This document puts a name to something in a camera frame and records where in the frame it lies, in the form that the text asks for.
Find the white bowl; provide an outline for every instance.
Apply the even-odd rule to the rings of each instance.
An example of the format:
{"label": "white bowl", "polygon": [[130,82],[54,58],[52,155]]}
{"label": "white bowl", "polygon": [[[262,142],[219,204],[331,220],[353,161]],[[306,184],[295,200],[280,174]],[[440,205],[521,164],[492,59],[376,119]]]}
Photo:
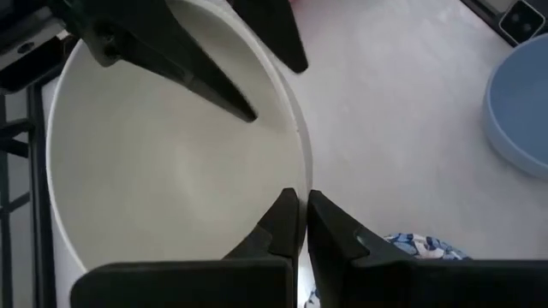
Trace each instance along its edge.
{"label": "white bowl", "polygon": [[47,135],[60,307],[69,307],[71,286],[89,269],[219,259],[284,187],[307,199],[306,126],[262,45],[214,4],[170,7],[259,118],[245,123],[127,62],[102,68],[79,42],[57,86]]}

